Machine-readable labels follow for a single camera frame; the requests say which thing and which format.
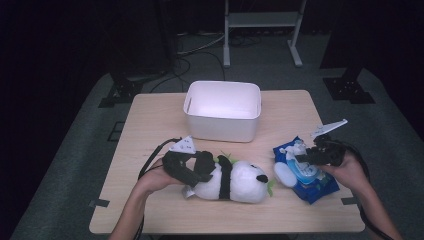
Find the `forearm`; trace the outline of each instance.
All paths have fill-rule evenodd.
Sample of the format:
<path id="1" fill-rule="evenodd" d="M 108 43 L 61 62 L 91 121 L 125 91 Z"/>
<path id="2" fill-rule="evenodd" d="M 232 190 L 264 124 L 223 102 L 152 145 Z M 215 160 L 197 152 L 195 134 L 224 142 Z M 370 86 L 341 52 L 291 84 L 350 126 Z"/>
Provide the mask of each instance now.
<path id="1" fill-rule="evenodd" d="M 383 203 L 370 185 L 357 191 L 356 195 L 361 202 L 365 215 L 374 226 L 393 239 L 402 239 Z M 370 231 L 370 233 L 372 239 L 380 239 L 374 232 Z"/>
<path id="2" fill-rule="evenodd" d="M 143 220 L 146 200 L 149 193 L 139 191 L 136 188 L 131 192 L 118 223 L 116 224 L 109 239 L 133 239 Z"/>

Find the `dark background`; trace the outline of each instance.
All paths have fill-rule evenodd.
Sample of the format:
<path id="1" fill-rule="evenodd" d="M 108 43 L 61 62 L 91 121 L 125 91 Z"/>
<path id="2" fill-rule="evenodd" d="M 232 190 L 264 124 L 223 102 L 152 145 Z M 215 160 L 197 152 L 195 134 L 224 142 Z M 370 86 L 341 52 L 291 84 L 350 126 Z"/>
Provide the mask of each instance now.
<path id="1" fill-rule="evenodd" d="M 292 11 L 299 1 L 230 2 L 237 12 Z M 169 70 L 175 57 L 169 36 L 223 31 L 224 1 L 0 4 L 0 238 L 6 239 L 96 81 L 116 66 L 140 75 Z M 346 67 L 360 59 L 421 137 L 423 13 L 421 1 L 312 0 L 301 29 L 331 32 L 321 67 Z"/>

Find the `black and white stuffed toy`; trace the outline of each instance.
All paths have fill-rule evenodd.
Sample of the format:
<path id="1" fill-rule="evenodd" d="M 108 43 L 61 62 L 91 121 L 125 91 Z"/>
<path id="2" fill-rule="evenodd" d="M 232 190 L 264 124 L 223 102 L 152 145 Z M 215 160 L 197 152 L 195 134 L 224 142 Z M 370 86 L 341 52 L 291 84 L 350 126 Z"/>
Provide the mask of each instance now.
<path id="1" fill-rule="evenodd" d="M 245 203 L 259 203 L 266 197 L 269 186 L 265 172 L 248 161 L 231 161 L 220 155 L 214 161 L 210 157 L 197 159 L 194 165 L 197 174 L 210 174 L 208 182 L 199 182 L 194 187 L 186 186 L 186 198 L 196 195 L 207 200 L 233 200 Z"/>

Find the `white storage bin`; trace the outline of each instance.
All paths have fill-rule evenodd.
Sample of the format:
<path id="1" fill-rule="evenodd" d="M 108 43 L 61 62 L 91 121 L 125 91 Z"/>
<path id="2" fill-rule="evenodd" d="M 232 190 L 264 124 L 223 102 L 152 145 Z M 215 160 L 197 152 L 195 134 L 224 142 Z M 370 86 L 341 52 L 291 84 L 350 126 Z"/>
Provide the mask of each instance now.
<path id="1" fill-rule="evenodd" d="M 194 138 L 250 142 L 261 114 L 261 92 L 252 83 L 196 81 L 188 89 L 184 112 Z"/>

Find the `table top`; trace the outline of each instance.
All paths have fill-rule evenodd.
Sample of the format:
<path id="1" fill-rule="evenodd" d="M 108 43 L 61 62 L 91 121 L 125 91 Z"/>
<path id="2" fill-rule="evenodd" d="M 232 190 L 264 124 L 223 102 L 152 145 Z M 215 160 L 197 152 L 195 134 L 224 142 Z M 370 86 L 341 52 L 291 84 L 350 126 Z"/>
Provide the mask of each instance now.
<path id="1" fill-rule="evenodd" d="M 139 94 L 134 98 L 99 199 L 110 201 L 97 206 L 90 223 L 93 233 L 112 232 L 144 163 L 155 148 L 170 138 L 190 135 L 183 111 L 185 93 Z M 262 91 L 262 112 L 252 142 L 230 143 L 194 139 L 199 151 L 214 156 L 231 154 L 261 167 L 270 179 L 276 146 L 302 138 L 313 145 L 310 133 L 321 124 L 307 91 Z M 170 146 L 158 154 L 162 157 Z M 169 186 L 147 200 L 144 233 L 151 234 L 237 234 L 360 232 L 364 224 L 349 189 L 319 199 L 314 204 L 300 200 L 289 188 L 277 183 L 274 195 L 258 204 L 234 201 L 185 199 L 182 186 Z"/>

